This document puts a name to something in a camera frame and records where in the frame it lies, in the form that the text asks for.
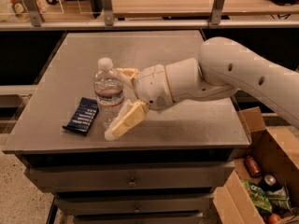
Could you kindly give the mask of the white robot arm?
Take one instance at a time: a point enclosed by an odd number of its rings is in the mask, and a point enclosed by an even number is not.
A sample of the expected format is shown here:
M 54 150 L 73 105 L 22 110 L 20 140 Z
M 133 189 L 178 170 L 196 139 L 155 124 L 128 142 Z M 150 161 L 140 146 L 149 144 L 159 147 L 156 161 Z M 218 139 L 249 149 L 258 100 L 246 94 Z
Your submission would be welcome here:
M 258 99 L 291 126 L 299 127 L 299 73 L 272 63 L 225 37 L 204 41 L 197 59 L 153 65 L 141 71 L 119 70 L 137 100 L 127 101 L 105 131 L 120 138 L 142 122 L 149 111 L 161 111 L 184 100 L 214 101 L 242 90 Z

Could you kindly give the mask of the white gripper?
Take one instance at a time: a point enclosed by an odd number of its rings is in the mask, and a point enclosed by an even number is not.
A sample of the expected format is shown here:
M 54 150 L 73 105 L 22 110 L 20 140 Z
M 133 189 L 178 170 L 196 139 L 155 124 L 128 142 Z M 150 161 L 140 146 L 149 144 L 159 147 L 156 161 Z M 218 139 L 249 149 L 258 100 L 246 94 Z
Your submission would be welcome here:
M 141 72 L 135 68 L 118 68 L 118 71 L 124 84 L 130 89 L 134 88 L 139 100 L 124 102 L 118 116 L 105 131 L 107 141 L 126 134 L 146 118 L 150 109 L 160 111 L 174 104 L 163 65 L 147 67 Z

